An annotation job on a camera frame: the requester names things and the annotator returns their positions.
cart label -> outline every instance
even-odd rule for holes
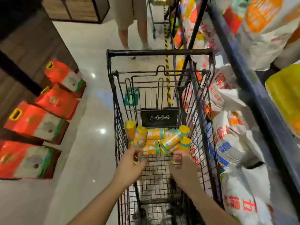
[[[157,109],[141,109],[142,126],[146,128],[176,127],[179,110],[177,107]]]
[[[139,104],[139,94],[140,89],[139,88],[130,88],[128,87],[126,90],[125,98],[124,98],[124,105],[125,106],[137,106]]]

beige shorts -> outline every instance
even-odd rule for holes
[[[127,30],[134,20],[147,20],[146,0],[110,0],[120,30]]]

tiled floor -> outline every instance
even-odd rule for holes
[[[154,7],[154,18],[162,21],[163,8]],[[58,180],[45,225],[63,225],[72,219],[112,179],[115,170],[113,95],[107,76],[106,50],[122,49],[117,25],[107,16],[106,23],[80,24],[54,22],[76,60],[88,87],[59,149],[63,151],[56,175]],[[148,14],[148,39],[154,49],[164,49],[163,25],[152,38]],[[129,28],[129,47],[140,49],[137,23]],[[165,57],[116,57],[112,69],[118,71],[156,70]],[[107,224],[117,224],[117,207]]]

shopping cart handle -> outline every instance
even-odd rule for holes
[[[107,57],[156,55],[214,55],[213,48],[191,50],[107,50]]]

forearm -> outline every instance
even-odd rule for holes
[[[201,214],[206,225],[240,225],[227,214],[216,202],[201,188],[195,187],[189,197],[193,201],[197,211]]]
[[[114,205],[123,191],[124,187],[112,180],[68,225],[106,224]]]

